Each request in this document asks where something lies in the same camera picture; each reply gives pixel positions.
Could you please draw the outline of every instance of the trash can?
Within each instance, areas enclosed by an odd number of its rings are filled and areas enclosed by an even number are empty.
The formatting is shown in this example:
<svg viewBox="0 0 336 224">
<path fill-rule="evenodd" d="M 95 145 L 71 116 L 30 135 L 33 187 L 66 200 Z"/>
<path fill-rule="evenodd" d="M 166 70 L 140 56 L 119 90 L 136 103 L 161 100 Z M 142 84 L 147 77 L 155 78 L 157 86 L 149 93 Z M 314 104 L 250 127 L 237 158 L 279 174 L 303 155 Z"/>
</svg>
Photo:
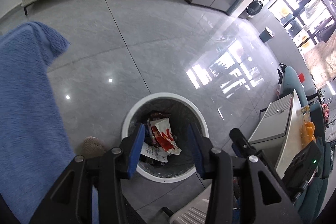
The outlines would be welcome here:
<svg viewBox="0 0 336 224">
<path fill-rule="evenodd" d="M 137 122 L 143 122 L 151 111 L 170 113 L 171 131 L 181 153 L 168 156 L 168 162 L 162 166 L 150 165 L 139 161 L 137 172 L 156 182 L 178 182 L 190 177 L 196 168 L 188 145 L 187 126 L 194 122 L 201 134 L 209 137 L 208 128 L 199 109 L 188 99 L 173 93 L 155 93 L 137 102 L 128 112 L 122 127 L 122 139 L 131 134 Z"/>
<path fill-rule="evenodd" d="M 272 34 L 272 31 L 266 27 L 265 30 L 259 35 L 259 38 L 265 43 L 271 38 L 273 38 L 274 35 Z"/>
</svg>

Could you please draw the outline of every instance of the blue towel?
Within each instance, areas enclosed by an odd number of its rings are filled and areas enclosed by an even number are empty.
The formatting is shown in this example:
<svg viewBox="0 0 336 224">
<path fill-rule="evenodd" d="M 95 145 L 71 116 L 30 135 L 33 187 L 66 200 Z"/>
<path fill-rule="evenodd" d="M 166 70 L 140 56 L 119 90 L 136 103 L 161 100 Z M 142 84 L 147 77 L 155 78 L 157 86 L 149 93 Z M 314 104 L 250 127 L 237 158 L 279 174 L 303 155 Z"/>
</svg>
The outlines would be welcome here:
<svg viewBox="0 0 336 224">
<path fill-rule="evenodd" d="M 39 22 L 0 37 L 0 193 L 22 224 L 74 157 L 46 74 L 68 45 Z"/>
</svg>

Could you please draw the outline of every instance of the screw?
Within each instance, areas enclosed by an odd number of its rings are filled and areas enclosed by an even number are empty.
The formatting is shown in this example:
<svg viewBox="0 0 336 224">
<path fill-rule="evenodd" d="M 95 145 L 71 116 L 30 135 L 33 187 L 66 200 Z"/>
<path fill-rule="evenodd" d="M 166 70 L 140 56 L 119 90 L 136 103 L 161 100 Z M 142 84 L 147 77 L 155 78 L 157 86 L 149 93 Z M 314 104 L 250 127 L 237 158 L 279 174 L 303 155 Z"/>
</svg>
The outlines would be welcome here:
<svg viewBox="0 0 336 224">
<path fill-rule="evenodd" d="M 115 147 L 115 148 L 112 148 L 112 153 L 117 155 L 117 154 L 120 154 L 121 153 L 121 148 L 119 147 Z"/>
<path fill-rule="evenodd" d="M 219 153 L 221 153 L 221 151 L 222 151 L 222 150 L 220 150 L 220 149 L 217 148 L 217 147 L 213 147 L 213 148 L 211 148 L 211 152 L 214 153 L 214 154 L 219 154 Z"/>
<path fill-rule="evenodd" d="M 254 156 L 254 155 L 249 156 L 249 161 L 250 161 L 250 162 L 257 162 L 258 160 L 259 160 L 259 159 L 258 159 L 257 156 Z"/>
<path fill-rule="evenodd" d="M 78 155 L 75 157 L 75 162 L 82 162 L 84 160 L 84 157 L 82 155 Z"/>
</svg>

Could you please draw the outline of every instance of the paper receipt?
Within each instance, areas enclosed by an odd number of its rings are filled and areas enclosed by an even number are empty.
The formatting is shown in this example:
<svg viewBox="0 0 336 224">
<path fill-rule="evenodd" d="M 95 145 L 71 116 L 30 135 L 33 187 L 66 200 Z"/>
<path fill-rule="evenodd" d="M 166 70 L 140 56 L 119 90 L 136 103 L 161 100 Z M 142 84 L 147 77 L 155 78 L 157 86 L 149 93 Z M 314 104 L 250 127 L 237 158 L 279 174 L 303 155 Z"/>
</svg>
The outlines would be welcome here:
<svg viewBox="0 0 336 224">
<path fill-rule="evenodd" d="M 168 162 L 167 156 L 163 157 L 160 154 L 162 154 L 162 152 L 158 148 L 155 148 L 143 142 L 142 148 L 141 148 L 141 155 L 147 156 L 154 160 Z"/>
</svg>

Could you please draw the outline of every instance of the gray tile floor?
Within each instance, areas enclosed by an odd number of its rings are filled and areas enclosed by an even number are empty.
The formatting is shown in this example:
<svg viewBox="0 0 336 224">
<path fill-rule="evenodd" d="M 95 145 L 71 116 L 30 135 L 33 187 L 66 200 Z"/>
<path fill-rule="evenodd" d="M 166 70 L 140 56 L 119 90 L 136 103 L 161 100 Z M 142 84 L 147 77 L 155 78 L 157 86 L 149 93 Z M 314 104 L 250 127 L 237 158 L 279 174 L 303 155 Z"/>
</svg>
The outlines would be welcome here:
<svg viewBox="0 0 336 224">
<path fill-rule="evenodd" d="M 118 145 L 139 99 L 173 92 L 200 109 L 213 144 L 232 153 L 229 131 L 249 137 L 259 110 L 276 98 L 278 62 L 256 29 L 183 0 L 40 0 L 27 17 L 20 9 L 1 20 L 0 31 L 25 21 L 48 24 L 71 43 L 48 76 L 75 150 L 87 136 Z M 196 174 L 171 184 L 138 174 L 122 182 L 147 223 L 164 223 L 162 206 L 176 211 L 208 184 Z"/>
</svg>

